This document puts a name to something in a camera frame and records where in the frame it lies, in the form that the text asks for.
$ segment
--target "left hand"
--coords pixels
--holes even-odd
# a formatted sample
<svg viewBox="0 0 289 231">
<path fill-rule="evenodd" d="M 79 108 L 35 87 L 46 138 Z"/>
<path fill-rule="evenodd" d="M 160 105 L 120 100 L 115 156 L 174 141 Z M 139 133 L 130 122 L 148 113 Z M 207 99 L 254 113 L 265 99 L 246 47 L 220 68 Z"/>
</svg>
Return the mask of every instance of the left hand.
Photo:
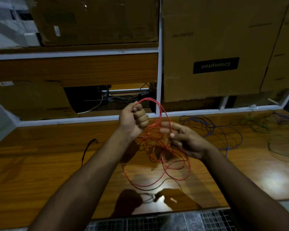
<svg viewBox="0 0 289 231">
<path fill-rule="evenodd" d="M 119 128 L 135 140 L 149 124 L 149 117 L 138 101 L 127 105 L 119 116 Z"/>
</svg>

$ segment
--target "white shelf frame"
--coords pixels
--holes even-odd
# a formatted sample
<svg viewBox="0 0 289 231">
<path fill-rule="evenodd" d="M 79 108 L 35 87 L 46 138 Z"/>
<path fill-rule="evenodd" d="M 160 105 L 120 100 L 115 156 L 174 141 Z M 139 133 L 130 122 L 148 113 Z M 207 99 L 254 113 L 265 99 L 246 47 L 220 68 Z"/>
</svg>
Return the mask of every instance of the white shelf frame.
<svg viewBox="0 0 289 231">
<path fill-rule="evenodd" d="M 85 56 L 100 56 L 100 55 L 119 55 L 119 54 L 148 54 L 158 53 L 158 79 L 157 79 L 157 97 L 156 100 L 161 102 L 162 92 L 162 59 L 163 59 L 163 38 L 162 38 L 162 14 L 160 14 L 159 24 L 159 46 L 158 48 L 142 48 L 142 49 L 125 49 L 125 50 L 95 50 L 95 51 L 74 51 L 74 52 L 53 52 L 53 53 L 26 53 L 26 54 L 0 54 L 0 60 L 16 60 L 16 59 L 31 59 L 31 58 L 61 58 L 61 57 L 85 57 Z M 264 110 L 279 110 L 283 109 L 289 101 L 289 90 L 285 94 L 281 102 L 274 105 L 254 106 L 254 107 L 240 107 L 240 108 L 225 108 L 228 96 L 224 96 L 221 100 L 218 109 L 207 110 L 191 110 L 191 111 L 176 111 L 168 112 L 168 116 L 182 116 L 182 115 L 207 115 L 218 113 L 236 113 L 236 112 L 250 112 L 250 111 L 264 111 Z M 100 121 L 114 121 L 119 119 L 119 115 L 112 116 L 98 116 L 98 117 L 83 117 L 83 118 L 66 118 L 53 120 L 37 120 L 37 121 L 21 121 L 12 113 L 6 111 L 8 116 L 17 127 L 25 126 L 41 126 L 41 125 L 56 125 L 56 124 L 70 124 L 70 123 L 86 123 L 86 122 L 100 122 Z M 159 108 L 156 105 L 156 113 L 149 113 L 150 118 L 159 117 Z"/>
</svg>

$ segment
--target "wooden table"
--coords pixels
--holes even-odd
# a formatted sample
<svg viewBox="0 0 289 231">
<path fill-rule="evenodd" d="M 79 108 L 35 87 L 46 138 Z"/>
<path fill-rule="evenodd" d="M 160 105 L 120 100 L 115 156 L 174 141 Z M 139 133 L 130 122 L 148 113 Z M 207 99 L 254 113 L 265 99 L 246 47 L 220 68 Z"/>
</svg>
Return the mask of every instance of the wooden table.
<svg viewBox="0 0 289 231">
<path fill-rule="evenodd" d="M 257 112 L 256 115 L 263 116 L 270 112 Z M 215 124 L 222 125 L 242 116 L 246 117 L 247 113 L 208 117 Z M 48 198 L 80 168 L 81 157 L 89 140 L 96 138 L 99 143 L 91 145 L 85 161 L 102 146 L 116 126 L 117 122 L 112 121 L 23 127 L 15 129 L 0 142 L 0 229 L 28 226 Z M 288 200 L 289 158 L 268 151 L 267 143 L 271 141 L 279 149 L 287 148 L 276 138 L 280 134 L 289 136 L 289 125 L 278 128 L 274 136 L 253 132 L 246 126 L 235 128 L 243 134 L 244 140 L 239 148 L 229 152 L 229 159 L 274 199 Z M 235 131 L 230 128 L 224 130 L 231 136 L 230 145 L 239 140 L 239 134 L 235 134 Z M 208 140 L 218 147 L 223 147 L 225 141 L 224 136 L 218 133 Z M 138 149 L 138 145 L 132 144 L 127 151 L 126 156 L 131 156 L 131 159 L 125 167 L 126 172 L 135 183 L 150 184 L 160 177 L 162 166 L 151 163 L 148 156 Z M 158 189 L 147 192 L 134 188 L 124 176 L 121 165 L 118 165 L 93 218 L 227 207 L 205 166 L 198 160 L 190 161 L 192 170 L 187 180 L 178 183 L 166 180 Z M 183 178 L 187 168 L 170 173 Z M 154 202 L 154 195 L 160 191 L 164 197 Z"/>
</svg>

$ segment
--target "red wire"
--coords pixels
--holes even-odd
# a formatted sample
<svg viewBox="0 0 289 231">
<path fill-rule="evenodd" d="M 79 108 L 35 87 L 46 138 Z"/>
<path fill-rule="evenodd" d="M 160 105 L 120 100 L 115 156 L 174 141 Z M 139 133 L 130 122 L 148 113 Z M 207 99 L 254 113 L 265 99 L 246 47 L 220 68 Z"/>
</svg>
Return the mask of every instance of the red wire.
<svg viewBox="0 0 289 231">
<path fill-rule="evenodd" d="M 140 104 L 141 102 L 146 101 L 146 100 L 153 101 L 154 103 L 156 103 L 156 104 L 158 105 L 158 107 L 159 107 L 159 109 L 160 109 L 160 116 L 159 116 L 158 120 L 157 120 L 154 124 L 148 126 L 149 128 L 147 129 L 146 135 L 139 137 L 140 139 L 142 139 L 142 141 L 141 141 L 140 144 L 143 143 L 144 151 L 145 151 L 146 154 L 149 156 L 149 158 L 150 158 L 150 160 L 151 160 L 152 162 L 161 163 L 161 164 L 163 165 L 164 172 L 163 172 L 162 176 L 161 176 L 157 181 L 155 181 L 154 183 L 152 183 L 152 184 L 150 184 L 150 185 L 138 185 L 138 184 L 132 182 L 132 181 L 129 179 L 129 177 L 127 176 L 126 172 L 124 171 L 124 166 L 122 165 L 123 173 L 124 173 L 124 175 L 126 176 L 127 180 L 128 180 L 133 186 L 138 186 L 138 187 L 148 187 L 148 186 L 152 186 L 152 185 L 154 185 L 155 183 L 157 183 L 159 180 L 161 180 L 162 177 L 163 177 L 165 174 L 167 174 L 170 178 L 172 178 L 172 179 L 174 179 L 174 180 L 183 181 L 183 180 L 185 180 L 185 179 L 187 179 L 187 178 L 189 177 L 190 171 L 191 171 L 190 161 L 189 161 L 189 159 L 188 159 L 188 156 L 186 155 L 185 152 L 182 152 L 182 151 L 181 151 L 181 152 L 185 155 L 185 157 L 186 157 L 186 159 L 184 159 L 183 156 L 178 153 L 178 152 L 180 152 L 180 151 L 177 151 L 177 150 L 171 148 L 171 147 L 170 147 L 170 140 L 169 140 L 169 139 L 168 139 L 168 142 L 165 144 L 165 143 L 162 141 L 163 137 L 165 136 L 164 134 L 160 133 L 159 131 L 155 131 L 155 132 L 152 132 L 152 131 L 151 131 L 151 130 L 153 130 L 153 129 L 155 129 L 155 128 L 160 128 L 160 127 L 161 127 L 160 124 L 161 124 L 161 121 L 162 121 L 162 110 L 163 110 L 163 111 L 165 112 L 165 114 L 166 114 L 167 119 L 168 119 L 169 126 L 170 126 L 170 131 L 173 132 L 172 127 L 171 127 L 171 122 L 170 122 L 170 120 L 169 120 L 169 117 L 168 117 L 165 109 L 162 107 L 162 105 L 159 104 L 159 103 L 158 103 L 155 99 L 153 99 L 153 98 L 144 98 L 144 99 L 142 99 L 141 101 L 139 101 L 138 104 Z M 153 136 L 152 134 L 159 134 L 160 137 Z M 152 154 L 153 154 L 153 155 L 154 155 L 154 150 L 155 150 L 155 147 L 156 147 L 156 146 L 161 146 L 161 147 L 163 148 L 163 151 L 161 152 L 161 159 L 154 159 L 154 158 L 151 157 L 152 154 L 150 154 L 150 153 L 147 151 L 147 148 L 146 148 L 146 147 L 148 147 L 148 145 L 149 145 L 149 143 L 150 143 L 150 142 L 148 142 L 148 140 L 150 140 L 150 142 L 155 142 L 155 144 L 154 144 L 154 146 L 153 146 L 153 151 L 152 151 Z M 179 156 L 181 157 L 181 159 L 180 159 L 180 160 L 176 160 L 176 161 L 174 161 L 174 162 L 172 162 L 172 163 L 170 163 L 170 164 L 166 164 L 166 163 L 169 161 L 169 160 L 164 160 L 164 153 L 166 152 L 166 150 L 170 151 L 170 152 L 172 153 L 172 155 L 173 155 L 173 154 L 179 155 Z M 173 176 L 171 176 L 171 175 L 167 172 L 167 169 L 179 170 L 179 169 L 184 168 L 186 161 L 188 162 L 188 165 L 189 165 L 189 171 L 188 171 L 188 175 L 187 175 L 185 178 L 182 178 L 182 179 L 174 178 Z M 173 163 L 176 163 L 176 162 L 183 162 L 183 165 L 182 165 L 181 167 L 171 167 L 171 165 L 172 165 Z"/>
</svg>

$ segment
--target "label sticker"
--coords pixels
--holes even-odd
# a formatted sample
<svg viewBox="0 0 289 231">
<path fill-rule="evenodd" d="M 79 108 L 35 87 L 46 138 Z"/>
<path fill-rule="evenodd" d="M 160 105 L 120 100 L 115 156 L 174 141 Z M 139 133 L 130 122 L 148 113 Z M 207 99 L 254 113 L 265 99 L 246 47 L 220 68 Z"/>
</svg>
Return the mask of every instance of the label sticker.
<svg viewBox="0 0 289 231">
<path fill-rule="evenodd" d="M 12 85 L 14 85 L 12 81 L 0 82 L 0 86 L 12 86 Z"/>
<path fill-rule="evenodd" d="M 56 36 L 61 36 L 60 35 L 60 30 L 58 26 L 54 26 L 54 32 L 56 33 Z"/>
<path fill-rule="evenodd" d="M 223 58 L 194 63 L 193 74 L 238 69 L 240 58 Z"/>
</svg>

